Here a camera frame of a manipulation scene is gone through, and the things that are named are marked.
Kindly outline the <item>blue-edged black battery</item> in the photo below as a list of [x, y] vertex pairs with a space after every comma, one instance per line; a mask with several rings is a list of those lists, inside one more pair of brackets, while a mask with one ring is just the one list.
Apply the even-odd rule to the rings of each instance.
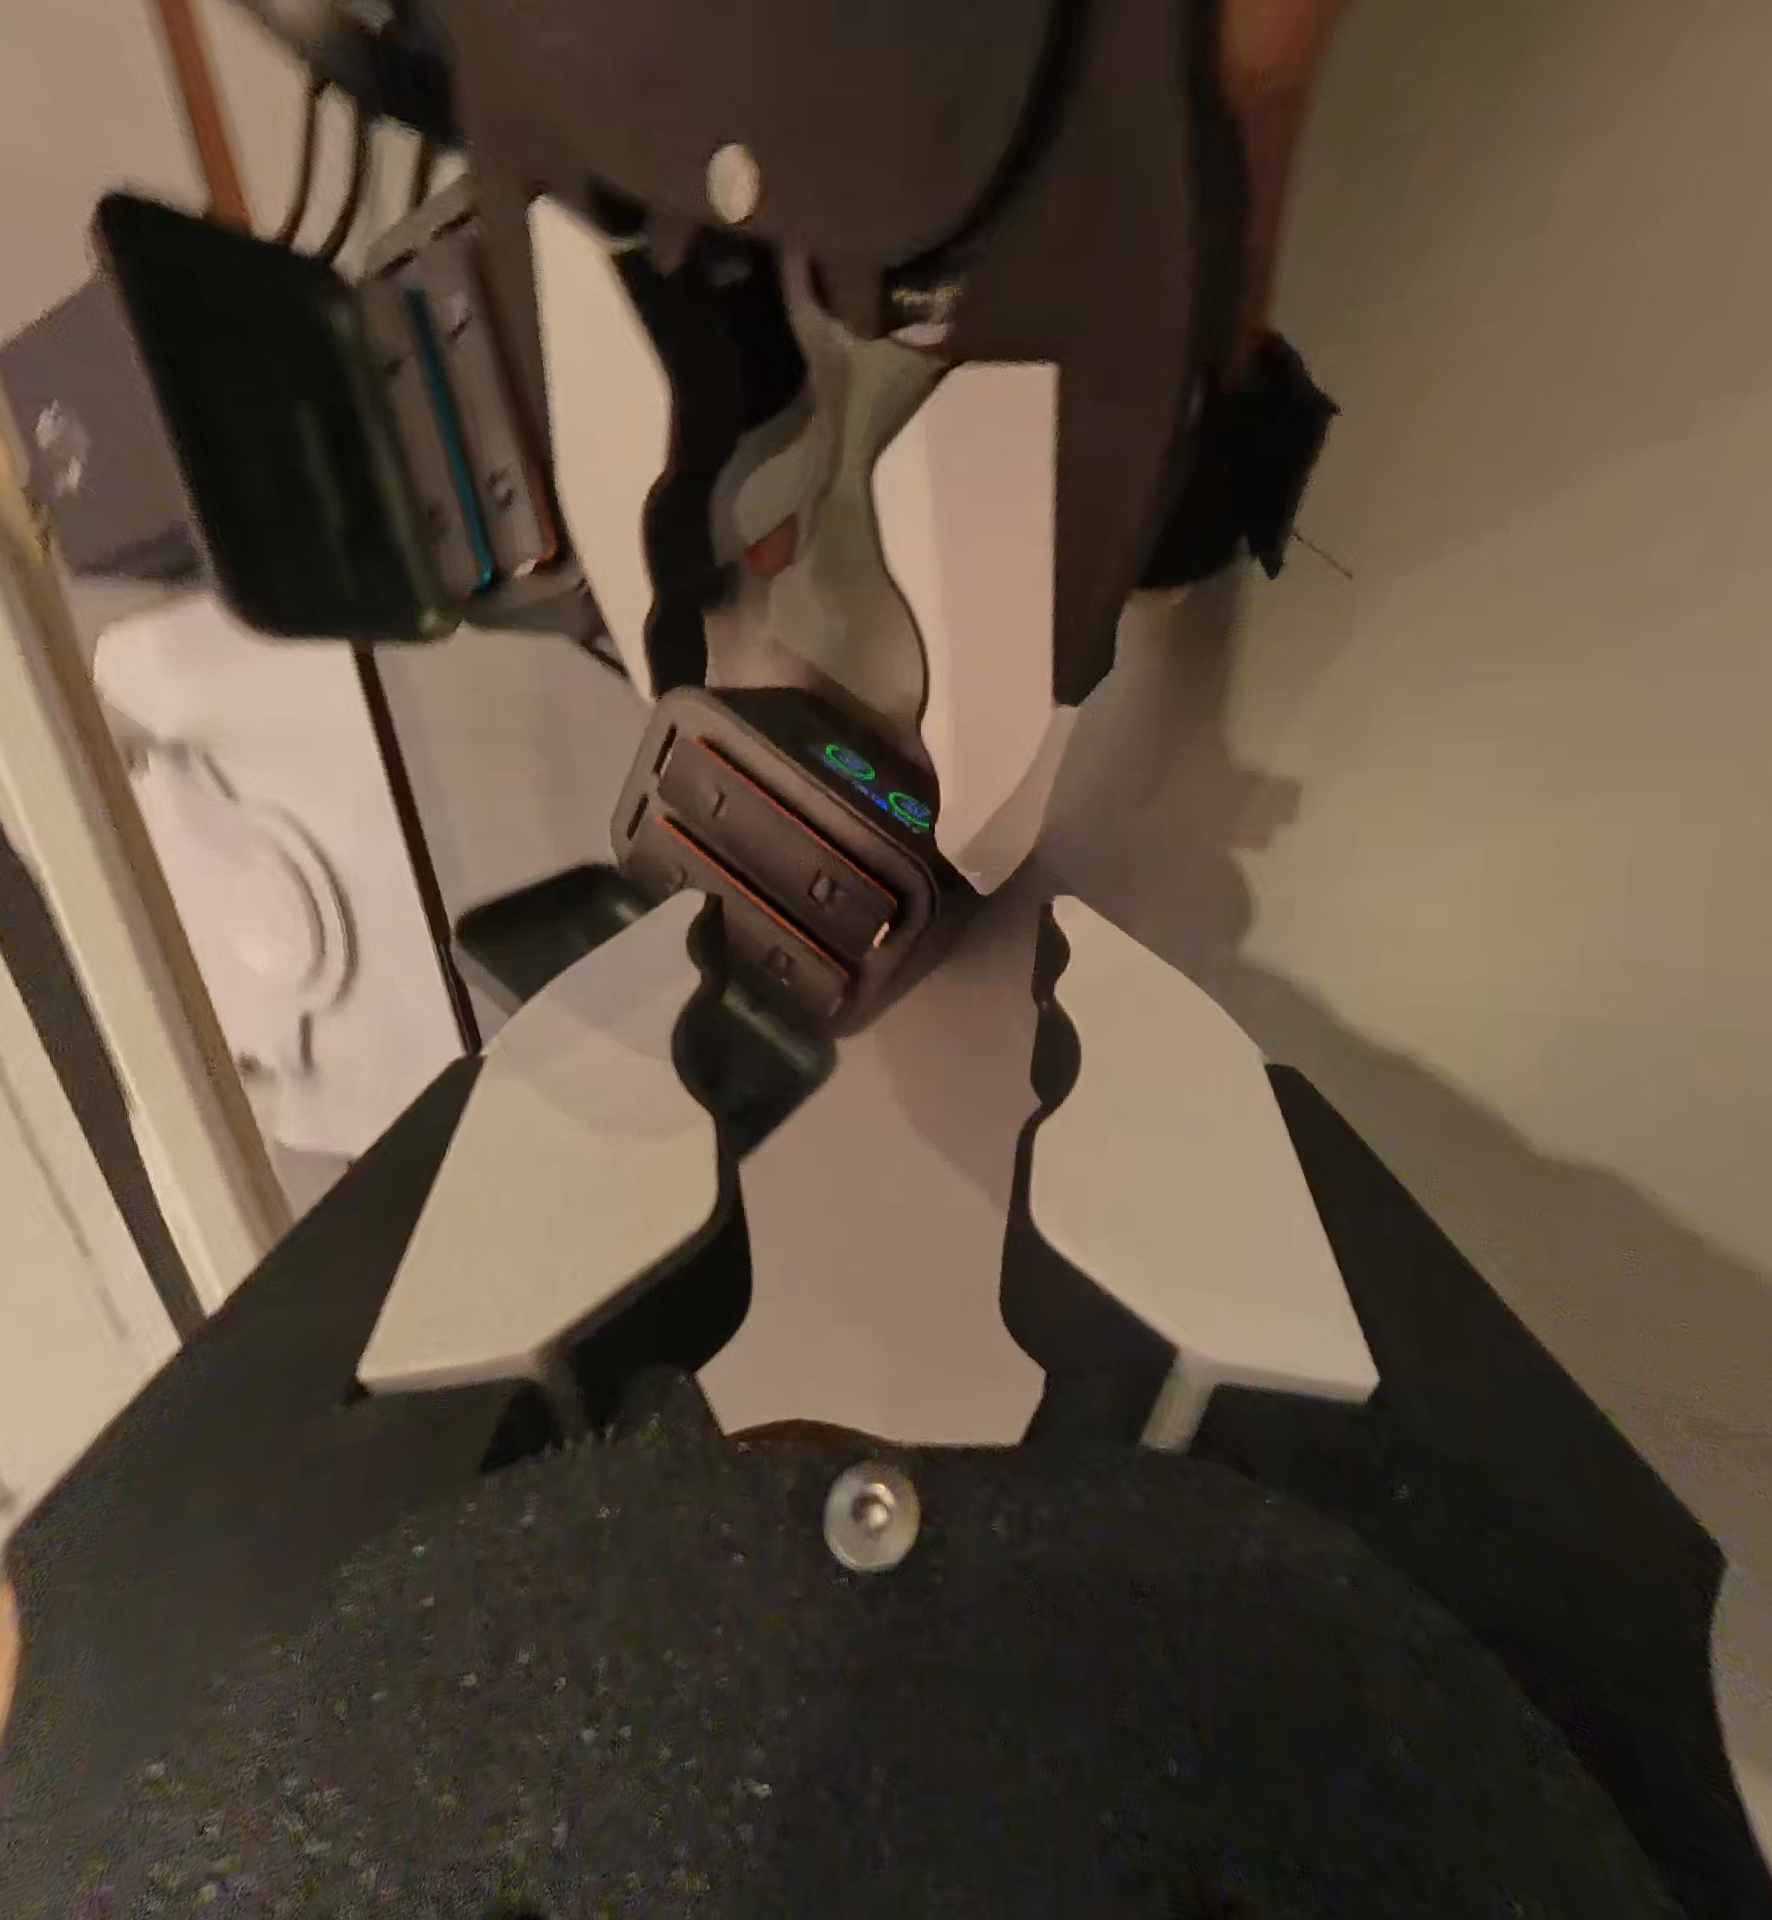
[[395, 284], [354, 289], [380, 390], [395, 425], [401, 461], [415, 502], [419, 540], [437, 578], [442, 605], [459, 612], [475, 587], [475, 550], [447, 461], [426, 370], [404, 303]]
[[557, 535], [468, 249], [442, 269], [432, 303], [496, 571], [511, 582], [530, 578], [555, 559]]

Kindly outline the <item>white stand base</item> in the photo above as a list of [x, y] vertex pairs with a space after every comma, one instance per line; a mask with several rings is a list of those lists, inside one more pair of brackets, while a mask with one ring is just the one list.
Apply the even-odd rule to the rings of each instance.
[[263, 1135], [362, 1156], [465, 1041], [353, 644], [195, 592], [90, 677]]

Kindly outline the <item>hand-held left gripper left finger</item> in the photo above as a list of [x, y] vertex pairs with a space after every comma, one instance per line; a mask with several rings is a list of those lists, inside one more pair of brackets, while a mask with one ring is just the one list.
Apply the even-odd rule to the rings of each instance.
[[615, 1405], [698, 1375], [753, 1305], [739, 1156], [697, 1086], [720, 908], [676, 895], [530, 996], [482, 1057], [369, 1342], [375, 1397], [566, 1375]]

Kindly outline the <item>red-edged black battery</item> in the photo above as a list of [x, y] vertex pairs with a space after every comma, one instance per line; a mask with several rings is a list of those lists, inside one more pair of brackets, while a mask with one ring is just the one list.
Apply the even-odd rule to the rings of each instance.
[[729, 964], [747, 993], [785, 1000], [805, 1022], [830, 1027], [849, 1012], [857, 964], [837, 957], [670, 819], [646, 821], [629, 867], [643, 889], [665, 897], [698, 892], [718, 903]]
[[776, 899], [883, 918], [939, 901], [939, 885], [894, 848], [819, 826], [698, 737], [673, 746], [658, 803], [693, 842]]

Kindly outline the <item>black battery charger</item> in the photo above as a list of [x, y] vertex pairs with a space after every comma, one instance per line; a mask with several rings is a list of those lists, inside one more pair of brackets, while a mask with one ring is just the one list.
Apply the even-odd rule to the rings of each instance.
[[680, 826], [658, 801], [658, 775], [680, 739], [698, 739], [816, 826], [884, 844], [939, 886], [939, 899], [912, 903], [887, 918], [861, 908], [816, 910], [775, 897], [739, 872], [775, 906], [857, 971], [849, 1012], [826, 1025], [801, 1020], [791, 1005], [747, 991], [793, 1030], [826, 1042], [872, 1025], [915, 986], [970, 918], [970, 883], [939, 846], [939, 784], [880, 734], [810, 692], [788, 687], [678, 687], [652, 709], [611, 821], [617, 871], [645, 901], [674, 897], [643, 886], [630, 867], [635, 838], [652, 816]]
[[[525, 408], [495, 314], [466, 179], [380, 235], [360, 278], [268, 238], [137, 194], [93, 220], [190, 495], [209, 582], [246, 629], [281, 641], [431, 644], [463, 627], [595, 641], [600, 618], [562, 532], [542, 435]], [[435, 295], [466, 249], [495, 326], [515, 415], [557, 535], [555, 556], [506, 581], [491, 549]], [[399, 289], [473, 549], [451, 612], [415, 500], [354, 289]]]

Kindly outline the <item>instruction board on stand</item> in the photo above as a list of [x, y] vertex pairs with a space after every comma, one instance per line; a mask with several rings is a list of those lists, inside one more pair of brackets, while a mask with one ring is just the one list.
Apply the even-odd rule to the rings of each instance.
[[101, 1025], [0, 821], [0, 1562], [202, 1323]]

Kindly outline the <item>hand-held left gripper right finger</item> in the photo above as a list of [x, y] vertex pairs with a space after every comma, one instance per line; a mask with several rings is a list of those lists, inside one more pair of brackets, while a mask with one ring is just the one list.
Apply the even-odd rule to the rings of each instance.
[[1366, 1405], [1379, 1362], [1258, 1046], [1069, 895], [1035, 1003], [1000, 1319], [1046, 1384], [1109, 1420], [1200, 1420], [1223, 1388]]

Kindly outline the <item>person's right hand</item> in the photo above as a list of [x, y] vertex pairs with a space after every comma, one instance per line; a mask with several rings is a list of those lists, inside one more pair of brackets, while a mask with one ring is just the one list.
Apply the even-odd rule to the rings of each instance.
[[1226, 3], [1219, 59], [1245, 184], [1241, 348], [1272, 325], [1292, 182], [1324, 71], [1352, 3]]

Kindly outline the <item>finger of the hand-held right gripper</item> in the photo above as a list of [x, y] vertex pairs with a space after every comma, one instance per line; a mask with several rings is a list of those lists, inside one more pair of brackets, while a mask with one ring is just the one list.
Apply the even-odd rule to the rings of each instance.
[[921, 641], [939, 848], [972, 889], [1035, 853], [1070, 742], [1057, 697], [1060, 373], [957, 367], [878, 457], [883, 561]]
[[815, 383], [779, 258], [714, 230], [665, 267], [551, 198], [526, 211], [555, 495], [640, 698], [708, 679], [708, 616], [791, 565]]

